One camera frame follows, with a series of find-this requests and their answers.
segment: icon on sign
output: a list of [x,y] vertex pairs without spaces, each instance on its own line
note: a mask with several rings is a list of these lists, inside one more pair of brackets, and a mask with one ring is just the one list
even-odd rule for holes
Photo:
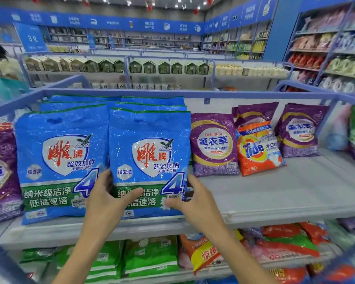
[[57,16],[50,16],[50,18],[51,18],[51,22],[52,22],[53,24],[57,24],[57,23],[58,23]]
[[21,18],[20,18],[20,16],[19,15],[17,15],[17,14],[11,14],[11,16],[12,16],[12,19],[14,19],[15,21],[21,21]]
[[270,2],[271,2],[271,0],[268,0],[268,3],[265,4],[265,6],[264,6],[263,13],[262,13],[263,16],[267,15],[268,12],[270,11]]

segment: tide logo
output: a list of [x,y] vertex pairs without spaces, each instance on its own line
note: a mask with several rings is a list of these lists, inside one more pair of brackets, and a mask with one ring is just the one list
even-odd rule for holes
[[255,137],[244,138],[240,148],[241,153],[252,161],[264,162],[268,157],[264,145]]

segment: ceiling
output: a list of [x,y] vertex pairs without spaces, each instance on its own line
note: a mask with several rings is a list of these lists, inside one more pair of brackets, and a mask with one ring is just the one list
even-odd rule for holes
[[[106,2],[104,0],[88,0],[91,3],[101,3],[105,4]],[[127,5],[128,0],[107,0],[110,5]],[[131,2],[131,6],[146,6],[146,1],[145,0],[129,0]],[[178,0],[147,0],[149,5],[152,5],[152,3],[155,3],[155,7],[160,7],[160,8],[168,8],[168,9],[176,9],[175,5],[178,5],[177,9],[182,10],[183,7],[187,10],[193,10],[196,9],[198,6],[200,6],[200,10],[207,10],[212,6],[215,6],[218,2],[221,0],[213,0],[212,5],[204,5],[204,2],[206,0],[192,0],[192,3],[190,0],[181,0],[179,2]]]

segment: pink product package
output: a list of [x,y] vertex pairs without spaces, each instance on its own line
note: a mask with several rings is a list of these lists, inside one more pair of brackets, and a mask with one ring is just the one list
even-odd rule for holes
[[254,104],[254,105],[240,105],[232,107],[231,113],[236,119],[235,127],[246,126],[251,123],[261,123],[264,121],[271,121],[277,109],[279,102]]
[[13,130],[0,131],[0,222],[21,214],[17,146]]
[[275,127],[283,157],[318,156],[315,131],[328,106],[288,103]]

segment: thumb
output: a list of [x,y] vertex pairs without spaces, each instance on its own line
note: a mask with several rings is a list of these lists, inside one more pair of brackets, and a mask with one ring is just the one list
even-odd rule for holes
[[166,199],[165,204],[168,207],[175,208],[177,210],[180,210],[181,212],[183,212],[184,210],[184,201],[182,201],[181,198],[168,198]]
[[121,199],[121,202],[122,202],[123,206],[126,207],[129,204],[131,204],[138,197],[140,197],[142,195],[142,193],[143,193],[143,188],[142,187],[138,187],[136,189],[133,189],[132,191],[130,191],[129,193],[127,193],[123,197],[121,197],[120,199]]

